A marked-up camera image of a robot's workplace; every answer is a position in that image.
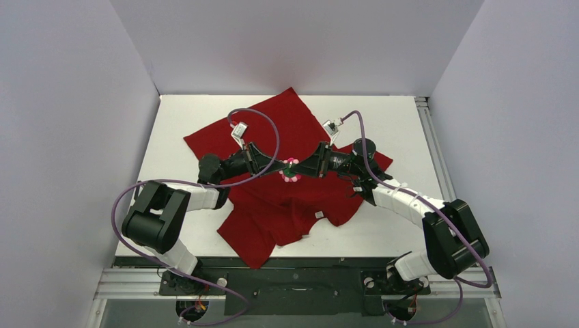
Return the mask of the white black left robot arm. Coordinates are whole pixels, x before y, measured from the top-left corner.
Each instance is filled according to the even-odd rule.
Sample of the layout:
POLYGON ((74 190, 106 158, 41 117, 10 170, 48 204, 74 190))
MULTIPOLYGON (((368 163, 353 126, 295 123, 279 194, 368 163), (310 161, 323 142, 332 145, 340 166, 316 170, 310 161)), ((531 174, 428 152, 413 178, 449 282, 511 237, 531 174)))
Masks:
POLYGON ((122 222, 122 235, 152 252, 157 260, 179 272, 177 285, 188 294, 203 287, 198 259, 180 240, 185 216, 194 210, 220 209, 229 197, 221 182, 249 174, 282 171, 288 161, 272 159, 249 143, 227 159, 206 154, 199 160, 199 186, 150 181, 143 185, 122 222))

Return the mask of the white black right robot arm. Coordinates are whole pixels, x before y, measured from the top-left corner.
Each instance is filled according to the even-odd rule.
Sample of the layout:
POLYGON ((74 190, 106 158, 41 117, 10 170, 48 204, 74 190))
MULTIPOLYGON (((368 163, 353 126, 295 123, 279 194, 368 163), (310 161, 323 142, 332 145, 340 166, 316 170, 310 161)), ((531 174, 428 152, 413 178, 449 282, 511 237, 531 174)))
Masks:
POLYGON ((469 205, 421 195, 386 174, 376 161, 376 145, 357 139, 348 152, 332 149, 322 141, 303 161, 285 160, 285 172, 323 178, 329 172, 349 178, 355 194, 373 206, 385 208, 420 228, 425 249, 412 251, 394 261, 385 273, 386 285, 395 292, 412 281, 437 274, 454 279, 474 264, 481 264, 490 248, 469 205))

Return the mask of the red t-shirt garment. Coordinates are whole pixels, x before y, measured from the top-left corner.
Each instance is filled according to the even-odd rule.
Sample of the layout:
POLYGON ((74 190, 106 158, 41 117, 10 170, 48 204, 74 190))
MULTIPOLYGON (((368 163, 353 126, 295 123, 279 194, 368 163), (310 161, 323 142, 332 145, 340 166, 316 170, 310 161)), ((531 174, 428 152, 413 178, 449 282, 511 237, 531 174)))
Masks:
MULTIPOLYGON (((292 88, 250 108, 265 113, 276 124, 280 160, 293 157, 301 161, 311 156, 321 141, 330 140, 292 88)), ((255 142, 262 152, 274 154, 275 137, 266 119, 248 112, 235 113, 232 119, 249 125, 246 142, 255 142)), ((184 141, 199 160, 206 154, 226 159, 240 149, 230 132, 228 121, 221 119, 184 137, 184 141)), ((294 243, 309 234, 318 221, 316 212, 322 211, 322 219, 334 226, 348 222, 364 202, 353 192, 350 179, 339 178, 334 172, 323 179, 303 177, 298 182, 284 182, 279 173, 269 174, 231 188, 228 198, 234 209, 217 232, 245 264, 258 269, 275 246, 294 243)))

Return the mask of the pink flower brooch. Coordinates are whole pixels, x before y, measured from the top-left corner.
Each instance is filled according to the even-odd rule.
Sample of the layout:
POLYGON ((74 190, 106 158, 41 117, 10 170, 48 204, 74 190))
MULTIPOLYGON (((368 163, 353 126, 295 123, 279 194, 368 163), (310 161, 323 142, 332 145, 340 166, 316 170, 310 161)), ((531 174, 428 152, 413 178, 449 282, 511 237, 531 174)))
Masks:
POLYGON ((294 171, 294 166, 299 164, 299 160, 293 157, 283 160, 285 167, 279 171, 284 182, 298 182, 302 176, 294 171))

